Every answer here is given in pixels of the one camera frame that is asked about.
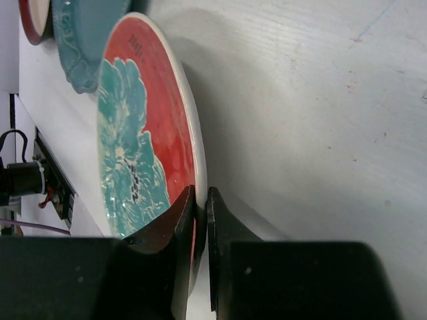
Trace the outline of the dark red rimmed plate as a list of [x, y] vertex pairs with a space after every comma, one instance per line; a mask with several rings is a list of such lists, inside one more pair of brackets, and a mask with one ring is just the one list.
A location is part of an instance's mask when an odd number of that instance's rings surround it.
[[37, 46], [53, 38], [50, 0], [18, 0], [21, 22], [30, 44]]

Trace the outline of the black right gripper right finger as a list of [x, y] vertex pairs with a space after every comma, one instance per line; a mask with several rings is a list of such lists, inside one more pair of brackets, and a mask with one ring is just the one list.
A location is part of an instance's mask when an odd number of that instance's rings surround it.
[[401, 319], [384, 265], [355, 241], [265, 241], [206, 203], [211, 310], [218, 319]]

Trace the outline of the red plate with teal flower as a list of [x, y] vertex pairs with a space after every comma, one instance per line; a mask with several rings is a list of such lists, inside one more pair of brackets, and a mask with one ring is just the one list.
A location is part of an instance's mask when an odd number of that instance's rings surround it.
[[97, 146], [112, 235], [127, 237], [195, 188], [190, 285], [205, 247], [207, 167], [196, 103], [160, 27], [131, 12], [114, 26], [99, 70]]

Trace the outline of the teal scalloped plate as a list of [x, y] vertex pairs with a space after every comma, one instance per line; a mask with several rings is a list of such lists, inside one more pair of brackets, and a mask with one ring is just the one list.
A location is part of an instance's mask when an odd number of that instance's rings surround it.
[[67, 82], [76, 93], [94, 93], [99, 65], [114, 25], [131, 1], [56, 0], [51, 2], [53, 31]]

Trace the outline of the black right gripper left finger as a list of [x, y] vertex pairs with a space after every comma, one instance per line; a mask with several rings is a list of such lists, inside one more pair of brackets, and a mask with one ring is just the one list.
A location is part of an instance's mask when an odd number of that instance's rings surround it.
[[184, 319], [195, 191], [125, 239], [1, 238], [2, 319]]

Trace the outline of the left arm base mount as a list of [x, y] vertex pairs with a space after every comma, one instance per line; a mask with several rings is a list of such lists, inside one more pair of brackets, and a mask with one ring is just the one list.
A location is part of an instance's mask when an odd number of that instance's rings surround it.
[[26, 160], [29, 139], [21, 130], [10, 129], [2, 133], [1, 146], [4, 146], [6, 138], [11, 134], [20, 136], [23, 146], [20, 163], [1, 164], [1, 229], [12, 230], [14, 226], [55, 229], [15, 219], [21, 212], [21, 198], [30, 195], [43, 195], [45, 198], [38, 204], [38, 208], [44, 209], [52, 204], [59, 219], [70, 227], [75, 190], [43, 136], [39, 130], [35, 131], [34, 154], [31, 160]]

